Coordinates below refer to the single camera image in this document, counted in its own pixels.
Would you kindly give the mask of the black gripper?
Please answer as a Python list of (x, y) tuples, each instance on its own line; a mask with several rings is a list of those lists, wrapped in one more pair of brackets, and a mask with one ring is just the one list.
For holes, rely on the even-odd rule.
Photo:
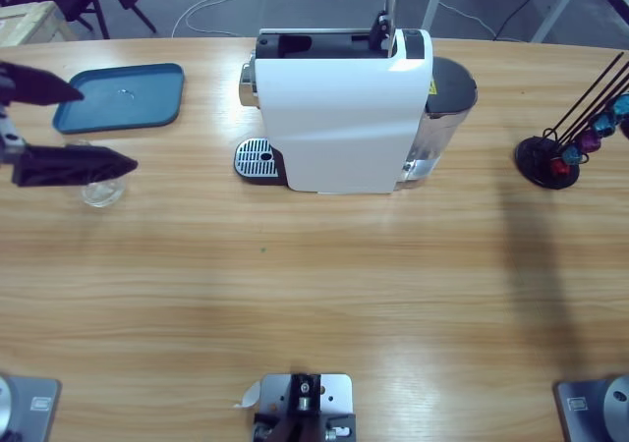
[[(44, 70), (1, 63), (1, 103), (58, 104), (83, 100), (68, 82)], [(86, 186), (133, 172), (139, 162), (111, 148), (93, 145), (27, 145), (1, 105), (1, 164), (13, 166), (20, 188)]]

